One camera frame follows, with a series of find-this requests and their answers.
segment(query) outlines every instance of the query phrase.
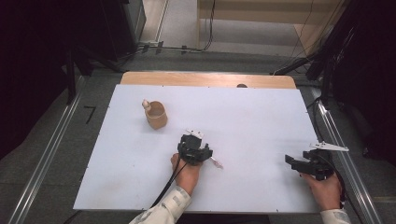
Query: hand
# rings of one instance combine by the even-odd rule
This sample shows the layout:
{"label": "hand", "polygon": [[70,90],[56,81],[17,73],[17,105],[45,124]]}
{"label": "hand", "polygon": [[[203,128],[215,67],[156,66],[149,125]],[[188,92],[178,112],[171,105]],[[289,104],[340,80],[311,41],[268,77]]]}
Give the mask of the hand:
{"label": "hand", "polygon": [[312,175],[300,173],[300,176],[308,183],[322,211],[340,208],[341,184],[336,174],[320,181]]}
{"label": "hand", "polygon": [[[178,160],[178,153],[175,153],[171,158],[172,169],[175,170],[176,164]],[[180,160],[180,163],[177,167],[177,171],[179,171],[186,162]],[[176,177],[176,184],[186,190],[186,192],[191,196],[195,186],[198,183],[199,171],[201,169],[202,164],[198,164],[196,166],[192,166],[187,164],[183,170],[181,170],[180,174]]]}

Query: gray floor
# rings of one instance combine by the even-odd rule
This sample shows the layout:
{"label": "gray floor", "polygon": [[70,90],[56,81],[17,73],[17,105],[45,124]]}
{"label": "gray floor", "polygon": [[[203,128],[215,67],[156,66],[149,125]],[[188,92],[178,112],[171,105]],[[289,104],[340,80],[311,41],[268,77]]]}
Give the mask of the gray floor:
{"label": "gray floor", "polygon": [[[155,50],[136,54],[123,68],[131,71],[218,71],[245,74],[268,74],[277,69],[288,57],[273,57],[252,54],[232,53],[187,53],[164,49],[156,55]],[[305,80],[304,75],[292,75],[307,104],[313,101],[310,85],[317,84]],[[24,223],[64,223],[75,211],[72,209],[78,193],[80,179],[91,156],[97,134],[106,114],[115,85],[120,82],[121,74],[97,67],[92,77],[86,78],[76,111],[57,147],[53,161],[35,196]],[[65,110],[67,92],[61,94],[46,114],[33,128],[26,140],[5,158],[0,160],[0,223],[7,223],[16,208],[24,186],[27,184],[37,163]],[[84,105],[96,106],[91,121],[86,121],[91,110]],[[363,144],[347,116],[331,100],[331,110],[337,127],[351,149],[350,155],[356,163],[375,206],[384,223],[395,223],[396,203],[383,200],[396,195],[396,168],[385,161],[367,160],[361,156]],[[319,123],[325,138],[328,138],[322,122]],[[343,167],[335,158],[337,167]],[[347,189],[352,202],[359,205],[350,185]],[[353,223],[358,223],[356,215],[346,204]],[[128,223],[136,214],[131,212],[83,212],[72,223]],[[318,214],[270,216],[272,223],[320,223]]]}

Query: sleeve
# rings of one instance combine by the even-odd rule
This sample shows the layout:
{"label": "sleeve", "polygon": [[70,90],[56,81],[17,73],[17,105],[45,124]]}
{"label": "sleeve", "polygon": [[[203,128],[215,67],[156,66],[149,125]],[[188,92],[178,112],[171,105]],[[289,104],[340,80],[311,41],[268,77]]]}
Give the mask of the sleeve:
{"label": "sleeve", "polygon": [[320,212],[324,224],[350,224],[349,216],[344,209],[332,209]]}
{"label": "sleeve", "polygon": [[175,224],[190,203],[190,195],[176,186],[157,205],[135,217],[130,224]]}

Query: metal rail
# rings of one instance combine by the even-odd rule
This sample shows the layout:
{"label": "metal rail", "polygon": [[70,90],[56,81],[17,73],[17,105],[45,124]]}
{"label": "metal rail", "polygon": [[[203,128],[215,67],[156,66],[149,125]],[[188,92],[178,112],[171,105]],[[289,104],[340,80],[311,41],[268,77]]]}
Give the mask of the metal rail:
{"label": "metal rail", "polygon": [[86,84],[86,77],[80,77],[78,80],[78,94],[76,95],[75,99],[72,101],[70,105],[68,105],[62,116],[58,122],[58,125],[55,128],[54,133],[52,134],[47,147],[41,156],[40,161],[38,162],[35,171],[33,172],[32,176],[30,177],[29,181],[27,182],[26,186],[24,187],[20,200],[12,213],[11,218],[9,219],[8,224],[22,224],[25,220],[29,209],[35,199],[35,196],[40,189],[41,183],[44,180],[44,177],[50,168],[50,164],[52,162],[53,157],[58,149],[59,144],[64,137],[64,132],[67,129],[67,126],[70,122],[70,119],[73,117],[73,114],[76,110],[78,105],[81,90],[84,88]]}
{"label": "metal rail", "polygon": [[[312,94],[315,98],[320,96],[320,90],[311,89]],[[329,132],[329,135],[332,139],[332,142],[340,147],[345,147],[345,143],[341,138],[340,133],[335,126],[334,120],[332,119],[331,112],[326,110],[325,106],[319,103],[318,105],[320,115],[323,118],[323,121],[326,125],[326,128]],[[376,211],[373,200],[365,187],[361,175],[358,172],[358,169],[353,162],[352,158],[349,156],[348,152],[337,151],[337,155],[346,171],[346,176],[351,184],[353,191],[355,192],[355,196],[361,206],[361,211],[364,214],[364,217],[367,223],[371,224],[381,224],[382,219]]]}

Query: wooden cup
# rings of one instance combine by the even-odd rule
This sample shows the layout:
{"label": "wooden cup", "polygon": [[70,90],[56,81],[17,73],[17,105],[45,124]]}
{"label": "wooden cup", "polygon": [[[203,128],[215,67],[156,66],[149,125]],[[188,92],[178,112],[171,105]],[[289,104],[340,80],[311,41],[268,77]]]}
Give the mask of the wooden cup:
{"label": "wooden cup", "polygon": [[163,107],[163,104],[158,101],[150,102],[149,109],[146,109],[145,113],[149,126],[154,130],[165,126],[168,121],[168,117],[166,117],[165,113],[165,107]]}

